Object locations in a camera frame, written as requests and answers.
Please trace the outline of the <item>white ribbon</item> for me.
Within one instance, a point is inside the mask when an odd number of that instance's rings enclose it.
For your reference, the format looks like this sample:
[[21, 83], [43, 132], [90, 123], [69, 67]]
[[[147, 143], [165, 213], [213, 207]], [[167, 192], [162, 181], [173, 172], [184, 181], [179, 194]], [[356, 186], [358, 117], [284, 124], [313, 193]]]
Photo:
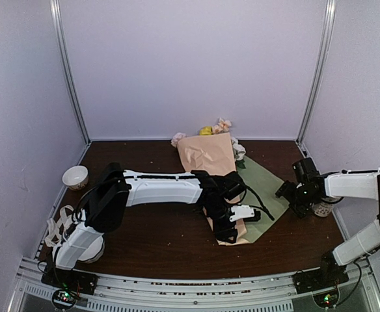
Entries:
[[53, 248], [62, 242], [66, 230], [74, 223], [74, 208], [71, 205], [65, 205], [60, 208], [57, 220], [50, 218], [47, 220], [47, 235], [44, 243], [48, 248]]

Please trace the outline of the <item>yellow fake flower stem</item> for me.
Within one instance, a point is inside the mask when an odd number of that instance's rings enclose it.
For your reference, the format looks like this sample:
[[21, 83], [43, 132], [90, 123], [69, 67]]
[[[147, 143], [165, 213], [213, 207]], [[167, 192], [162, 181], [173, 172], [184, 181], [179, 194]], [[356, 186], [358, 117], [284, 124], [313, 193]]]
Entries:
[[200, 136], [209, 136], [209, 135], [212, 135], [212, 134], [213, 134], [213, 128], [212, 128], [212, 126], [203, 127], [199, 131], [199, 135]]

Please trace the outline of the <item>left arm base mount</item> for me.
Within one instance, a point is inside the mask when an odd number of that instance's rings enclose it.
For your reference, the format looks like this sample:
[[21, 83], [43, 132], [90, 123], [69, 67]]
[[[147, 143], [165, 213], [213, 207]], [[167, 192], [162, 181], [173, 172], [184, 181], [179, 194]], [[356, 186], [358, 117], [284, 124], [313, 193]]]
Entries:
[[41, 282], [55, 288], [51, 295], [51, 303], [59, 311], [67, 311], [79, 302], [85, 301], [81, 296], [93, 295], [98, 276], [76, 270], [55, 268], [52, 255], [37, 263], [42, 273]]

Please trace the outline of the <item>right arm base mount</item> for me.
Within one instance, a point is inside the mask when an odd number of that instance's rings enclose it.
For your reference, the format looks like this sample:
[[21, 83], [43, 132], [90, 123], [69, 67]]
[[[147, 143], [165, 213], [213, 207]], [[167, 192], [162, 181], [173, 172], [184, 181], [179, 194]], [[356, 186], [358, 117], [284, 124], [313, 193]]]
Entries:
[[322, 256], [319, 268], [300, 270], [293, 275], [297, 294], [314, 293], [314, 303], [325, 309], [334, 308], [340, 302], [338, 286], [348, 281], [346, 266], [339, 265], [329, 254]]

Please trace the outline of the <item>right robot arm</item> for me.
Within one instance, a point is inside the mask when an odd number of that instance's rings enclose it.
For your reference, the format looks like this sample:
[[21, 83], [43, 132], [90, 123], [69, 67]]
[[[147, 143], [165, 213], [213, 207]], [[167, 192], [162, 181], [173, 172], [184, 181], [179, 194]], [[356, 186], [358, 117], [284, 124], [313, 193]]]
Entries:
[[286, 199], [300, 218], [321, 203], [335, 205], [345, 200], [354, 206], [360, 202], [377, 205], [375, 220], [330, 251], [327, 258], [331, 262], [316, 271], [318, 285], [328, 287], [340, 277], [340, 267], [380, 249], [380, 168], [322, 174], [311, 158], [293, 163], [292, 168], [297, 181], [283, 182], [275, 196]]

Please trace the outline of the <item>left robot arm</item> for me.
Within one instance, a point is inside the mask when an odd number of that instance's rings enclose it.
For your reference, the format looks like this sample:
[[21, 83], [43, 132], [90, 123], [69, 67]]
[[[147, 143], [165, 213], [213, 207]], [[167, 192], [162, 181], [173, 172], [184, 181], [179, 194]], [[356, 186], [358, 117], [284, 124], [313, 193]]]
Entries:
[[185, 203], [201, 206], [211, 219], [219, 241], [235, 243], [236, 222], [254, 216], [248, 205], [234, 198], [247, 190], [237, 172], [211, 175], [203, 170], [180, 174], [147, 174], [124, 170], [111, 163], [102, 180], [79, 200], [71, 216], [72, 223], [53, 249], [50, 278], [62, 289], [75, 283], [72, 269], [103, 235], [118, 229], [128, 207], [150, 203]]

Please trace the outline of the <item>green wrapping paper sheet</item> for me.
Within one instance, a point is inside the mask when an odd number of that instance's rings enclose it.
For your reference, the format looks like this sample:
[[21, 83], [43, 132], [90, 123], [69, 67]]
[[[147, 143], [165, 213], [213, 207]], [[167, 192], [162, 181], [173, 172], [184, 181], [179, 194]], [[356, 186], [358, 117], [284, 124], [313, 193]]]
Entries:
[[239, 175], [246, 185], [250, 186], [259, 195], [265, 207], [274, 217], [272, 221], [261, 212], [261, 219], [257, 222], [246, 222], [242, 229], [246, 233], [238, 239], [239, 244], [255, 243], [275, 222], [288, 210], [289, 203], [284, 198], [277, 198], [276, 191], [283, 184], [283, 180], [272, 174], [249, 157], [244, 157], [245, 168], [238, 168]]

